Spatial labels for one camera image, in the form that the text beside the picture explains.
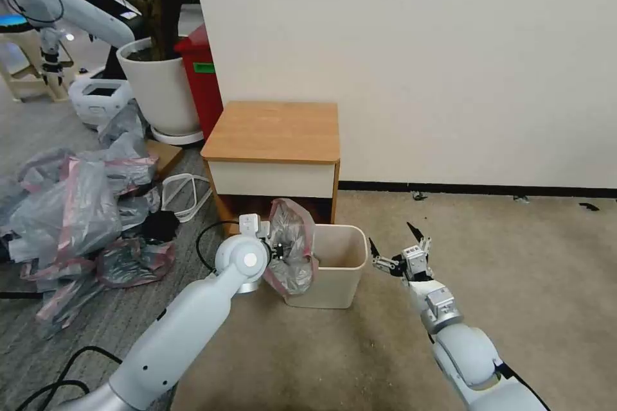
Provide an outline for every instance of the robotic hand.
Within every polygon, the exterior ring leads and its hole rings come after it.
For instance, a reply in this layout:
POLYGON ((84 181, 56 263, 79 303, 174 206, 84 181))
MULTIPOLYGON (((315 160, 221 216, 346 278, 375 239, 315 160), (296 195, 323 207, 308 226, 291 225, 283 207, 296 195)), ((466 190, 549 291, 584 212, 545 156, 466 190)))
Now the robotic hand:
POLYGON ((400 277, 408 287, 433 343, 433 355, 471 411, 544 411, 542 399, 502 361, 484 332, 463 323, 450 290, 428 266, 431 239, 407 223, 419 244, 387 259, 370 240, 373 266, 400 277))

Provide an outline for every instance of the soil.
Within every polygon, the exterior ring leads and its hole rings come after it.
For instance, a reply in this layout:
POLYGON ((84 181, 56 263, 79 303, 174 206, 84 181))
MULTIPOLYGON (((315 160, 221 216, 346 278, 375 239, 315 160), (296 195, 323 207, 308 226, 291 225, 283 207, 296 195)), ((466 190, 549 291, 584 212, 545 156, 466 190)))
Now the soil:
MULTIPOLYGON (((178 53, 174 53, 174 56, 170 59, 175 59, 175 58, 179 58, 180 55, 178 53)), ((148 47, 148 48, 144 48, 141 49, 139 51, 133 51, 133 53, 131 53, 130 55, 127 56, 127 60, 129 61, 142 61, 142 62, 148 62, 148 61, 156 61, 154 59, 152 59, 152 47, 148 47)))

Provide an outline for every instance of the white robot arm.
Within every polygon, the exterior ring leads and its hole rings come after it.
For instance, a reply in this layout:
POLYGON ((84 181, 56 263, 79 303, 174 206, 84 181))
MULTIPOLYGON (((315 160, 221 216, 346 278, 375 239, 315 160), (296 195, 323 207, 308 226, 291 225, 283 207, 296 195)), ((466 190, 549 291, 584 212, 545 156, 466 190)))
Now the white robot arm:
MULTIPOLYGON (((41 39, 42 73, 44 79, 62 79, 62 66, 58 62, 58 51, 63 31, 58 21, 63 19, 84 31, 91 37, 98 37, 116 48, 144 34, 143 21, 139 12, 124 0, 6 0, 8 6, 23 15, 37 28, 41 39)), ((110 53, 111 60, 115 53, 110 53)), ((107 78, 123 78, 119 65, 110 63, 108 58, 107 78)))
POLYGON ((270 253, 258 237, 269 229, 257 214, 240 217, 240 232, 215 259, 218 276, 194 281, 163 310, 131 347, 109 381, 61 404, 57 411, 145 410, 171 389, 227 319, 231 298, 254 290, 270 253))
POLYGON ((502 361, 484 332, 463 323, 450 290, 428 266, 431 239, 407 223, 419 245, 386 259, 371 241, 373 265, 401 277, 411 292, 443 374, 470 411, 545 411, 542 399, 502 361))

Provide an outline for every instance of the white wall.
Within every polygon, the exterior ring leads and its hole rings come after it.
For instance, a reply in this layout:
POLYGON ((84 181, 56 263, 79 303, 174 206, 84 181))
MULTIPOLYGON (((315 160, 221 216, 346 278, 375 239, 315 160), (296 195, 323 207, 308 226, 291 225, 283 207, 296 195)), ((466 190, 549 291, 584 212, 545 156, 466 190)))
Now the white wall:
POLYGON ((201 0, 224 101, 337 101, 342 180, 617 188, 617 0, 201 0))

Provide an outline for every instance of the wooden cabinet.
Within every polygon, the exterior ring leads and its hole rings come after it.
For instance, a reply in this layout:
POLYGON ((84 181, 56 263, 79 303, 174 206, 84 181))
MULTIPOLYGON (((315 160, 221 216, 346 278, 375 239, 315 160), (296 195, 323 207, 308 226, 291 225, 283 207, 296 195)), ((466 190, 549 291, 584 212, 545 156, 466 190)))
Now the wooden cabinet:
POLYGON ((334 223, 341 158, 335 103, 231 101, 201 155, 221 220, 266 218, 273 198, 289 197, 316 223, 334 223))

